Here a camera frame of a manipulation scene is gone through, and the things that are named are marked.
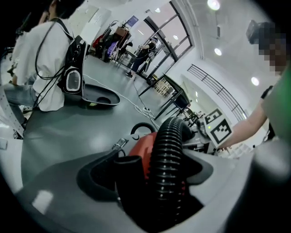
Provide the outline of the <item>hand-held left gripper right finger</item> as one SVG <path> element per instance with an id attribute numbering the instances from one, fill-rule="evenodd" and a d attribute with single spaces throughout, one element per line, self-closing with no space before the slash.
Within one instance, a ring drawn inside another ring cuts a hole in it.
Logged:
<path id="1" fill-rule="evenodd" d="M 206 162 L 213 173 L 201 184 L 190 185 L 189 193 L 203 208 L 168 233 L 223 233 L 225 223 L 245 185 L 253 154 L 240 159 L 228 159 L 204 153 L 183 150 L 191 160 Z"/>

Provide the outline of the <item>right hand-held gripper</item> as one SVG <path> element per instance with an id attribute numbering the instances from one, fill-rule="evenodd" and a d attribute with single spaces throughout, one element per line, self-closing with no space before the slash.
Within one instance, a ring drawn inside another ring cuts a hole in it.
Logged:
<path id="1" fill-rule="evenodd" d="M 217 155 L 218 147 L 233 134 L 229 120 L 219 108 L 198 119 L 191 130 L 194 136 L 188 141 L 188 148 L 210 155 Z"/>

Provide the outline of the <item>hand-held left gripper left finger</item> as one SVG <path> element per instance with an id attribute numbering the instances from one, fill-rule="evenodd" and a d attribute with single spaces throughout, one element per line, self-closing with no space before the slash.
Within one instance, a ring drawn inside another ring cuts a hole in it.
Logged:
<path id="1" fill-rule="evenodd" d="M 23 209 L 50 233 L 142 233 L 122 210 L 115 191 L 94 182 L 90 172 L 110 176 L 117 151 L 106 151 L 54 164 L 27 182 L 16 198 Z"/>

